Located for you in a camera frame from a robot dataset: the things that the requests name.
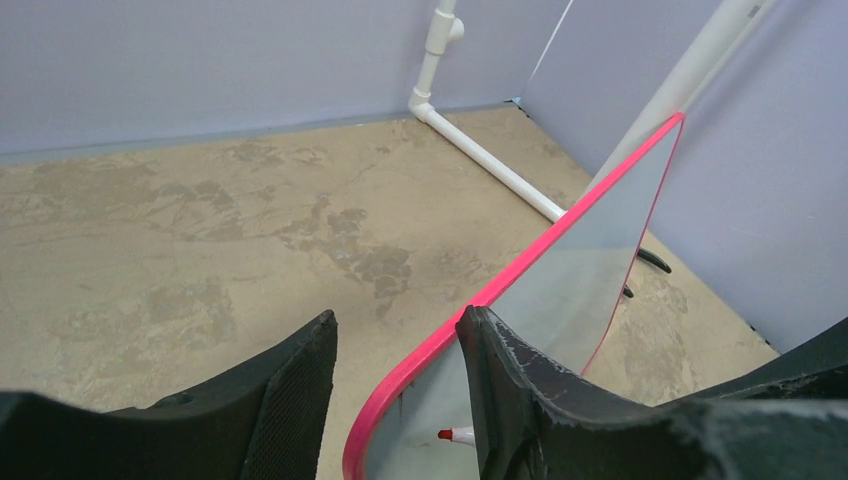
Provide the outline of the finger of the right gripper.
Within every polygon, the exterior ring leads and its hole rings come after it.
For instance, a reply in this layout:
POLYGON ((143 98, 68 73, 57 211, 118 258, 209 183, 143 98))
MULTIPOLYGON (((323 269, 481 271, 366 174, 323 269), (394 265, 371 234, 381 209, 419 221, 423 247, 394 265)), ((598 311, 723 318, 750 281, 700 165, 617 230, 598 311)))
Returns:
POLYGON ((847 320, 740 377, 669 401, 824 401, 847 404, 847 320))

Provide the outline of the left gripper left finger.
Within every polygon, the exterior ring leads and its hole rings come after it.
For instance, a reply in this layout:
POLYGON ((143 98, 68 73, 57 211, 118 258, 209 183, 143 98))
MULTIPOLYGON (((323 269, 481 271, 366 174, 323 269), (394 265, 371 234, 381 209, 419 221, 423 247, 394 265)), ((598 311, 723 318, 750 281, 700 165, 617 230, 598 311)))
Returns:
POLYGON ((324 311, 268 350, 144 408, 1 395, 5 479, 312 479, 338 324, 324 311))

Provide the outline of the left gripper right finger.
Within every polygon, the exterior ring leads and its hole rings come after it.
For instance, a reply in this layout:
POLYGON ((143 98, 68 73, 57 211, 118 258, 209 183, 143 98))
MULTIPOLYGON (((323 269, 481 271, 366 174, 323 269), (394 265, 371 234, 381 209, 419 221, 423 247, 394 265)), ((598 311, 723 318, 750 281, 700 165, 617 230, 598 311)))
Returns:
POLYGON ((483 479, 843 479, 847 404, 646 406, 527 344, 486 307, 456 326, 483 479))

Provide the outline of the white red marker pen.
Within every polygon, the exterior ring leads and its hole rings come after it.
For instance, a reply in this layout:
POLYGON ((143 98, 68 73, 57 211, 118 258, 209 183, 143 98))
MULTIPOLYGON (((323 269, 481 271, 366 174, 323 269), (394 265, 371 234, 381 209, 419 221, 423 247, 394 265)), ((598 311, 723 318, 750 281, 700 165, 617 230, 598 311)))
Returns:
POLYGON ((437 433, 437 437, 442 440, 447 440, 453 443, 460 443, 475 447, 475 432, 473 427, 456 427, 450 429, 442 429, 437 433))

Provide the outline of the pink framed whiteboard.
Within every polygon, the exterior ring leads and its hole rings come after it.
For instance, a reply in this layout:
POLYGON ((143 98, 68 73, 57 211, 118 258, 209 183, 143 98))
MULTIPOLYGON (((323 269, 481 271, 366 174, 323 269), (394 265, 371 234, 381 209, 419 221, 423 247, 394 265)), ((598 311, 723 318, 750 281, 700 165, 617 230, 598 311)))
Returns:
MULTIPOLYGON (((553 226, 471 299, 575 372, 603 342, 684 127, 683 113, 648 130, 598 174, 553 226)), ((374 389, 348 435, 347 479, 474 479, 473 448, 439 437, 472 423, 455 321, 448 320, 374 389)))

